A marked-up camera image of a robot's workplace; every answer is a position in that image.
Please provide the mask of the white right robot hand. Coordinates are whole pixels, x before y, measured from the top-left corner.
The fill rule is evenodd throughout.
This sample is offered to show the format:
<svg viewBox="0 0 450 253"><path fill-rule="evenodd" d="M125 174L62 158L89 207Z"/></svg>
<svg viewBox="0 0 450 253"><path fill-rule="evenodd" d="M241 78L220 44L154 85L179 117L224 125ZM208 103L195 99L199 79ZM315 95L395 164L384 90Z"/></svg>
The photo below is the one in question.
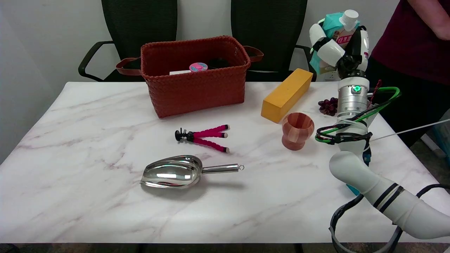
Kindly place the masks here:
<svg viewBox="0 0 450 253"><path fill-rule="evenodd" d="M337 40L328 38L321 24L310 27L309 37L312 45L310 66L317 76L336 72L341 79L365 77L368 64L369 39L365 26L358 26L350 35L345 46Z"/></svg>

